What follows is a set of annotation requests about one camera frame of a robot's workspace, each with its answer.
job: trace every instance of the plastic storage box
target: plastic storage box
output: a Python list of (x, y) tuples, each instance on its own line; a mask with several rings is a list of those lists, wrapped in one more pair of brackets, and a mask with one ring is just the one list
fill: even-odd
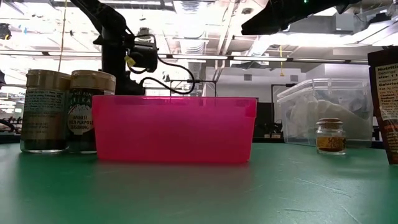
[(286, 143), (316, 145), (317, 121), (344, 122), (347, 147), (369, 147), (373, 133), (373, 104), (369, 80), (317, 78), (277, 95)]
[(94, 96), (98, 157), (116, 161), (243, 163), (254, 98)]

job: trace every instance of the pink container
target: pink container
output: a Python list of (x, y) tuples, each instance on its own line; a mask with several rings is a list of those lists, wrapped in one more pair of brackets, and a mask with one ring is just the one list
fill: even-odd
[(243, 163), (256, 99), (94, 96), (98, 157), (115, 161)]

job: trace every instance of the green tabletop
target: green tabletop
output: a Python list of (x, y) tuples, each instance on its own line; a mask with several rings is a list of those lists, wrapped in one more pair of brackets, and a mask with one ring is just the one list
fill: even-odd
[(241, 166), (118, 164), (0, 145), (0, 223), (398, 223), (386, 153), (253, 144)]

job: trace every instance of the spice jar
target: spice jar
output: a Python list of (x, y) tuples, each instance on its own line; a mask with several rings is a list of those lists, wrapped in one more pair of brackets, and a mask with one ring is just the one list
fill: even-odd
[(29, 70), (21, 132), (23, 152), (61, 152), (67, 146), (66, 108), (70, 75)]
[(68, 150), (78, 153), (96, 153), (95, 131), (91, 115), (94, 95), (114, 95), (115, 76), (97, 71), (72, 72), (68, 110)]
[(345, 155), (346, 136), (343, 122), (337, 118), (323, 118), (317, 123), (317, 148), (321, 154)]

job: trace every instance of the spice container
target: spice container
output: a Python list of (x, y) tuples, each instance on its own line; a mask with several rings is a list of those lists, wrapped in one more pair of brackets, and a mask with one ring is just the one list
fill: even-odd
[(77, 70), (72, 72), (68, 108), (68, 150), (96, 153), (91, 114), (94, 95), (114, 95), (116, 78), (108, 73)]
[(323, 118), (317, 123), (317, 148), (321, 154), (345, 155), (346, 136), (343, 122), (337, 118)]
[(66, 146), (66, 108), (70, 75), (29, 70), (21, 132), (23, 152), (61, 152)]

